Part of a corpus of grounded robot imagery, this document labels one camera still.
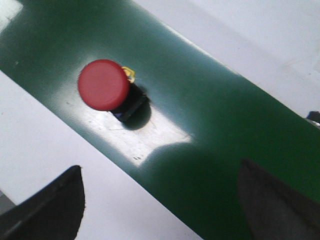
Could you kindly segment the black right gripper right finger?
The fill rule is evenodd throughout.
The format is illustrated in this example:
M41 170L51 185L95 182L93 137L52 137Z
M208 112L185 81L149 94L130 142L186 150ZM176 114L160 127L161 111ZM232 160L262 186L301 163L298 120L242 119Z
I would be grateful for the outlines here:
M320 204L249 159L241 161L237 189L254 240L320 238Z

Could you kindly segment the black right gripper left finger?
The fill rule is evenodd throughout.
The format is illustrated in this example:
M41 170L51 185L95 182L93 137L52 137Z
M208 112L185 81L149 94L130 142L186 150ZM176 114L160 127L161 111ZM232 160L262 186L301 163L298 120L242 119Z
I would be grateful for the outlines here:
M2 240L74 240L85 210L81 167L73 165L0 216Z

